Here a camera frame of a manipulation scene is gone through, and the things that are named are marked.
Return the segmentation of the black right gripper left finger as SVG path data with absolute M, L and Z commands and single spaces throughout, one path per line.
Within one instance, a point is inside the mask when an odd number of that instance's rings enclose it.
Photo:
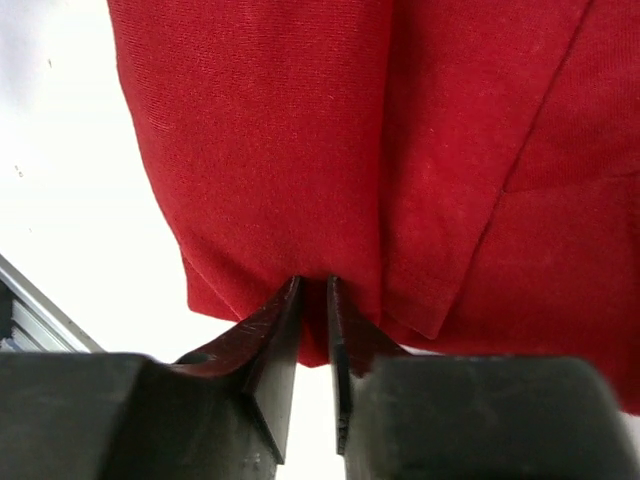
M 5 353 L 5 479 L 271 479 L 286 456 L 303 283 L 172 364 Z

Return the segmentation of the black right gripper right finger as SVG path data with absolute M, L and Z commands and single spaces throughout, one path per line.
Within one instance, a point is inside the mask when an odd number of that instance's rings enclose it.
M 558 356 L 415 355 L 327 283 L 337 451 L 350 479 L 635 479 L 604 379 Z

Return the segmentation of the dark red t shirt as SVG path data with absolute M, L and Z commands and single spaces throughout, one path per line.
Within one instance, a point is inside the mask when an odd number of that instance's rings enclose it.
M 338 276 L 396 342 L 571 355 L 639 411 L 635 1 L 112 1 L 189 307 Z

